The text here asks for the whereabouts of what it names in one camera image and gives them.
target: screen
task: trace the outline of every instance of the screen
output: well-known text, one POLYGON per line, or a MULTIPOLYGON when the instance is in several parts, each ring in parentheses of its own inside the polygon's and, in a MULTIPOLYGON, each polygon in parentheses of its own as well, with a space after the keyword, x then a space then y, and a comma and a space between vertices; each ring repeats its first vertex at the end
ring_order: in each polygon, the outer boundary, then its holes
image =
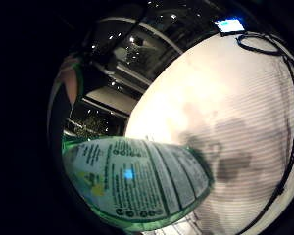
POLYGON ((224 20, 215 22, 220 32, 244 31, 244 27, 238 19, 224 20))

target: green plastic bottle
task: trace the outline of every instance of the green plastic bottle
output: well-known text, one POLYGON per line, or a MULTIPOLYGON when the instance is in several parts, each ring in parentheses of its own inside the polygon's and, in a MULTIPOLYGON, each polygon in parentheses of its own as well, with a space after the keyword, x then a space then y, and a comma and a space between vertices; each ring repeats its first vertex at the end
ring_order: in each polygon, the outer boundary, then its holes
POLYGON ((77 142, 63 154, 70 181, 101 219, 123 230, 170 225, 211 192, 212 173, 189 147, 125 137, 77 142))

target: bottle label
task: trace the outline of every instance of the bottle label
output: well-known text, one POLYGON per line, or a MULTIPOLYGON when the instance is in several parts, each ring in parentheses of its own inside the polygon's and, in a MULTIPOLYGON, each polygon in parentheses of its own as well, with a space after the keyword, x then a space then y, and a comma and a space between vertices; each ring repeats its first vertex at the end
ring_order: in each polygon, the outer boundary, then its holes
POLYGON ((64 153, 66 172, 90 207, 127 221, 180 212, 209 187, 196 157, 179 146, 113 137, 64 153))

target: blue light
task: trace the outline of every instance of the blue light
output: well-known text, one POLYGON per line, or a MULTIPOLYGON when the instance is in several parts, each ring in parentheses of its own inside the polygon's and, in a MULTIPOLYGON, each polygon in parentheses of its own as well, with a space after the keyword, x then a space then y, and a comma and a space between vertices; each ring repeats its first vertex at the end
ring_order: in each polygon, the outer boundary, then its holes
POLYGON ((124 177, 126 179, 133 179, 133 177, 134 177, 133 171, 131 169, 127 169, 124 173, 124 177))
POLYGON ((240 20, 236 18, 215 22, 221 32, 243 31, 244 27, 240 20))

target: white curved surface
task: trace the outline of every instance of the white curved surface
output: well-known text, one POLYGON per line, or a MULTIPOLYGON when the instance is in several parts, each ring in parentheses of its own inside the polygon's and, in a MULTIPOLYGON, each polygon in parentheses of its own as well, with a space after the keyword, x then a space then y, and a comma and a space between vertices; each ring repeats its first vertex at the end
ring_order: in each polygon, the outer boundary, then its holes
MULTIPOLYGON (((243 50, 235 37, 215 35, 189 49, 131 114, 125 136, 201 149, 216 178, 214 192, 188 221, 148 234, 201 234, 196 226, 203 234, 239 232, 258 215, 283 174, 290 153, 287 133, 292 135, 294 126, 289 72, 280 57, 243 50), (216 143, 222 151, 215 158, 210 153, 216 143)), ((258 39, 248 43, 270 49, 258 39)), ((270 225, 293 196, 294 170, 285 193, 246 234, 270 225)))

